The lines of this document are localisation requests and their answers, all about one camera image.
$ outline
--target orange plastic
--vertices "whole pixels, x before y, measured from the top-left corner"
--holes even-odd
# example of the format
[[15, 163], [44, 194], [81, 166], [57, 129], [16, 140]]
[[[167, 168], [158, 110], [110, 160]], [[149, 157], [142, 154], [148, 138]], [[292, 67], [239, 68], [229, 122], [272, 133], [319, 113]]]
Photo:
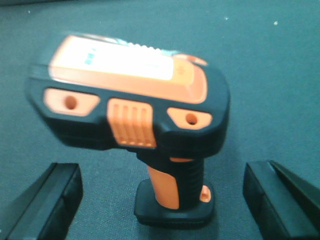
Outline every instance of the orange plastic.
[[91, 113], [100, 98], [88, 93], [47, 88], [43, 101], [54, 113], [83, 117]]
[[107, 103], [106, 117], [118, 144], [146, 148], [157, 146], [150, 104], [111, 98]]
[[[98, 51], [96, 49], [99, 48], [103, 49], [104, 45], [109, 45], [110, 47], [110, 45], [114, 46], [115, 44], [74, 35], [68, 36], [57, 49], [49, 64], [50, 76], [55, 81], [60, 82], [111, 89], [190, 104], [202, 103], [207, 98], [206, 75], [200, 67], [188, 60], [158, 53], [159, 58], [165, 58], [169, 62], [173, 61], [171, 79], [108, 72], [103, 61], [104, 57], [100, 56], [100, 60], [97, 62], [97, 59], [94, 58], [95, 52], [90, 53], [93, 50]], [[88, 59], [86, 60], [87, 55], [92, 58], [89, 59], [89, 62], [87, 62]], [[124, 64], [121, 67], [118, 66], [117, 70], [123, 69], [124, 71], [129, 68], [130, 66]]]
[[188, 61], [194, 62], [196, 64], [200, 64], [200, 65], [203, 65], [203, 66], [207, 66], [208, 65], [207, 61], [203, 60], [200, 57], [193, 56], [193, 55], [179, 53], [179, 54], [174, 55], [174, 57], [181, 58], [181, 59], [186, 59]]
[[211, 201], [211, 191], [210, 189], [206, 186], [202, 186], [201, 194], [200, 194], [200, 201], [204, 203], [209, 203]]
[[176, 179], [150, 166], [147, 168], [158, 203], [168, 209], [178, 209], [179, 193]]
[[170, 160], [172, 162], [175, 162], [175, 163], [185, 163], [185, 162], [190, 162], [192, 161], [193, 159], [190, 159], [190, 158], [179, 158], [179, 157], [170, 157]]
[[198, 130], [207, 127], [213, 117], [210, 113], [169, 107], [166, 111], [172, 121], [181, 129]]

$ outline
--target gray carpet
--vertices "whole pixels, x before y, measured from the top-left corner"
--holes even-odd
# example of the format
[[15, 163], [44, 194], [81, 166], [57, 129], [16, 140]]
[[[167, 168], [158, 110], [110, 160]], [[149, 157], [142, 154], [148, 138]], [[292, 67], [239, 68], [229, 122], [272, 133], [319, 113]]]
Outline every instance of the gray carpet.
[[[146, 167], [125, 150], [66, 147], [26, 99], [32, 59], [49, 34], [78, 31], [182, 50], [218, 66], [231, 90], [222, 151], [205, 162], [216, 216], [198, 230], [140, 225]], [[242, 182], [248, 161], [276, 160], [320, 187], [318, 0], [92, 0], [0, 8], [0, 211], [51, 162], [79, 163], [84, 197], [67, 240], [261, 240]]]

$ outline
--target black plastic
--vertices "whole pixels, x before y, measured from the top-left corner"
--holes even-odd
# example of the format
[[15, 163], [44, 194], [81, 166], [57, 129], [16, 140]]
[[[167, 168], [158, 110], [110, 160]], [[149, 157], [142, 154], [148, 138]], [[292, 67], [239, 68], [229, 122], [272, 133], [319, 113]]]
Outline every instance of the black plastic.
[[279, 166], [258, 161], [247, 163], [245, 168], [243, 195], [263, 238], [319, 240], [319, 230], [282, 181], [290, 171], [281, 167], [281, 179], [277, 174]]
[[150, 179], [140, 182], [134, 205], [134, 215], [141, 224], [174, 228], [196, 229], [208, 224], [215, 213], [215, 198], [212, 185], [204, 180], [211, 191], [211, 201], [198, 203], [188, 209], [171, 210], [161, 206], [156, 198]]
[[7, 226], [6, 240], [63, 240], [83, 196], [78, 164], [52, 163], [28, 191], [23, 210], [12, 206], [14, 224]]

